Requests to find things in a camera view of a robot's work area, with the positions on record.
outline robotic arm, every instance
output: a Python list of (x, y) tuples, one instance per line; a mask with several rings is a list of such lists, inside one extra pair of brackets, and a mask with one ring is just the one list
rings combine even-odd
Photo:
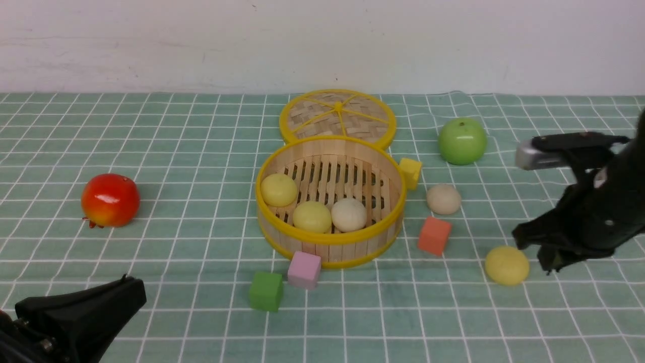
[(0, 310), (0, 363), (98, 363), (146, 303), (143, 281), (109, 284), (58, 296), (26, 298), (16, 321)]
[[(625, 145), (617, 154), (616, 144)], [(576, 178), (552, 210), (513, 230), (518, 249), (539, 246), (547, 275), (610, 257), (645, 232), (645, 110), (633, 139), (599, 132), (537, 136), (518, 145), (515, 164), (527, 171), (570, 167)]]

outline green apple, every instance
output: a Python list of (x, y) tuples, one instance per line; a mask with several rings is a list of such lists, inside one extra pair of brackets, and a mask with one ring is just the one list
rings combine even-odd
[(455, 118), (441, 128), (439, 152), (454, 165), (474, 163), (484, 156), (488, 137), (482, 125), (473, 118)]

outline toy apple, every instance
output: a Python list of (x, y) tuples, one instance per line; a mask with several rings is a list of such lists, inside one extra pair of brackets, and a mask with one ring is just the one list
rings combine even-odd
[(488, 137), (481, 124), (472, 118), (450, 120), (439, 133), (441, 157), (454, 165), (474, 163), (484, 156)]
[(134, 218), (141, 199), (135, 182), (119, 174), (100, 174), (83, 189), (81, 207), (90, 228), (122, 227)]

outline yellow cube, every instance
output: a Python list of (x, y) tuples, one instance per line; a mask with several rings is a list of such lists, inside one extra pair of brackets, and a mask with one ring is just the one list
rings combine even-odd
[(405, 175), (406, 187), (411, 191), (417, 188), (419, 175), (421, 174), (421, 165), (422, 163), (420, 161), (408, 158), (401, 158), (401, 162), (399, 162), (399, 167)]

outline yellow rim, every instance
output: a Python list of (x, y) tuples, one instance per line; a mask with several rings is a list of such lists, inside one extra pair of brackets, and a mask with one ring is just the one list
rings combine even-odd
[[(347, 103), (350, 99), (352, 99), (354, 97), (357, 97), (357, 96), (360, 96), (360, 97), (367, 98), (368, 100), (370, 100), (370, 101), (376, 103), (378, 106), (380, 106), (383, 109), (383, 111), (385, 111), (385, 113), (388, 115), (387, 120), (378, 119), (378, 118), (375, 118), (375, 117), (372, 117), (372, 116), (369, 116), (369, 115), (361, 114), (360, 112), (356, 112), (356, 111), (353, 111), (353, 110), (345, 110), (345, 109), (343, 109), (343, 111), (347, 112), (347, 113), (351, 113), (351, 114), (358, 114), (360, 116), (363, 116), (363, 117), (369, 118), (369, 119), (373, 119), (375, 121), (382, 121), (384, 123), (387, 123), (388, 124), (388, 130), (385, 132), (383, 137), (381, 137), (375, 143), (372, 143), (372, 145), (377, 147), (377, 148), (379, 148), (379, 149), (381, 149), (381, 150), (385, 150), (390, 146), (390, 144), (392, 144), (392, 141), (394, 140), (394, 136), (395, 136), (396, 130), (397, 130), (397, 118), (394, 115), (394, 112), (392, 112), (392, 109), (389, 106), (387, 106), (383, 101), (381, 101), (378, 98), (373, 97), (373, 96), (371, 96), (369, 94), (365, 94), (365, 93), (361, 93), (361, 92), (357, 92), (357, 91), (353, 91), (353, 90), (345, 90), (345, 89), (341, 89), (341, 88), (340, 89), (331, 88), (331, 89), (324, 89), (324, 90), (316, 90), (316, 91), (312, 91), (312, 92), (309, 92), (309, 93), (301, 94), (300, 96), (298, 96), (298, 97), (292, 99), (291, 101), (289, 101), (289, 103), (287, 103), (284, 106), (282, 112), (280, 113), (280, 119), (279, 119), (280, 133), (282, 134), (285, 143), (294, 143), (294, 142), (296, 142), (298, 140), (301, 140), (301, 139), (297, 138), (295, 136), (295, 134), (293, 133), (295, 130), (298, 130), (299, 128), (309, 124), (310, 122), (314, 121), (315, 119), (318, 119), (320, 117), (323, 117), (323, 116), (325, 116), (327, 114), (330, 114), (330, 113), (336, 111), (335, 108), (334, 108), (334, 105), (329, 105), (329, 104), (327, 104), (325, 102), (322, 102), (322, 101), (316, 101), (316, 100), (310, 99), (310, 101), (320, 103), (321, 105), (325, 105), (327, 107), (330, 107), (331, 110), (329, 110), (328, 112), (325, 112), (323, 114), (320, 114), (320, 115), (310, 119), (305, 124), (299, 126), (295, 130), (290, 130), (289, 126), (287, 126), (287, 120), (289, 118), (289, 111), (291, 111), (291, 108), (293, 107), (293, 105), (295, 105), (296, 103), (298, 103), (298, 102), (300, 102), (300, 101), (302, 101), (302, 100), (304, 100), (306, 98), (311, 97), (312, 95), (315, 95), (315, 94), (318, 94), (318, 93), (324, 93), (324, 92), (338, 92), (338, 93), (351, 94), (352, 96), (349, 97), (348, 99), (346, 99), (345, 102), (342, 105)], [(342, 117), (341, 117), (340, 114), (339, 114), (339, 119), (341, 121), (341, 126), (342, 126)], [(343, 136), (347, 136), (347, 133), (346, 133), (344, 127), (342, 127), (342, 133), (343, 133)]]
[[(271, 161), (277, 157), (277, 155), (289, 149), (290, 147), (293, 147), (301, 143), (307, 143), (307, 142), (313, 142), (313, 141), (319, 141), (319, 140), (345, 140), (345, 141), (350, 141), (354, 143), (359, 143), (361, 145), (365, 145), (367, 147), (372, 148), (373, 150), (376, 150), (378, 153), (380, 153), (385, 158), (387, 158), (388, 161), (392, 163), (392, 165), (396, 167), (397, 172), (399, 173), (399, 178), (401, 179), (401, 186), (402, 186), (401, 196), (399, 197), (399, 200), (397, 201), (395, 207), (392, 209), (392, 212), (390, 214), (388, 214), (385, 218), (383, 218), (382, 220), (378, 221), (377, 223), (367, 228), (359, 229), (358, 231), (348, 232), (348, 233), (330, 234), (330, 233), (312, 233), (309, 231), (303, 231), (302, 229), (298, 229), (292, 225), (285, 223), (284, 221), (276, 217), (271, 212), (271, 209), (269, 209), (269, 206), (262, 199), (262, 192), (260, 191), (260, 181), (264, 176), (264, 172), (266, 170), (267, 165), (269, 165)], [(293, 143), (289, 143), (281, 147), (280, 149), (278, 149), (271, 156), (269, 156), (269, 158), (264, 162), (264, 164), (260, 168), (260, 171), (257, 174), (257, 179), (255, 180), (255, 199), (257, 200), (257, 208), (269, 223), (271, 223), (278, 231), (280, 231), (280, 233), (286, 234), (287, 236), (293, 237), (301, 241), (307, 241), (312, 244), (321, 244), (321, 245), (354, 244), (357, 241), (367, 240), (385, 231), (387, 228), (389, 228), (389, 226), (392, 223), (394, 223), (394, 221), (396, 221), (397, 217), (401, 213), (403, 213), (403, 210), (405, 208), (406, 193), (407, 193), (407, 188), (405, 187), (405, 177), (403, 175), (403, 172), (401, 171), (401, 168), (399, 168), (399, 166), (397, 165), (396, 161), (394, 161), (394, 159), (390, 155), (385, 153), (383, 150), (374, 147), (373, 144), (368, 143), (367, 141), (350, 138), (347, 136), (330, 136), (330, 135), (312, 136), (310, 138), (298, 139)]]
[[(389, 250), (390, 247), (394, 244), (394, 241), (397, 240), (397, 236), (401, 232), (401, 228), (403, 228), (403, 223), (397, 228), (396, 233), (394, 234), (394, 237), (388, 241), (388, 243), (376, 250), (376, 252), (372, 254), (368, 254), (367, 256), (361, 257), (361, 258), (356, 258), (354, 260), (348, 260), (348, 261), (340, 261), (340, 262), (321, 262), (321, 268), (323, 269), (349, 269), (351, 267), (356, 267), (360, 266), (362, 264), (366, 264), (369, 261), (372, 261), (374, 258), (377, 258), (378, 256), (382, 255), (385, 253), (385, 251)], [(264, 230), (264, 227), (260, 225), (260, 231), (262, 231), (262, 234), (264, 235), (264, 238), (266, 241), (275, 249), (276, 252), (281, 254), (284, 258), (287, 260), (291, 260), (293, 258), (293, 252), (290, 252), (289, 250), (283, 248), (281, 245), (275, 243), (272, 239), (271, 236)]]

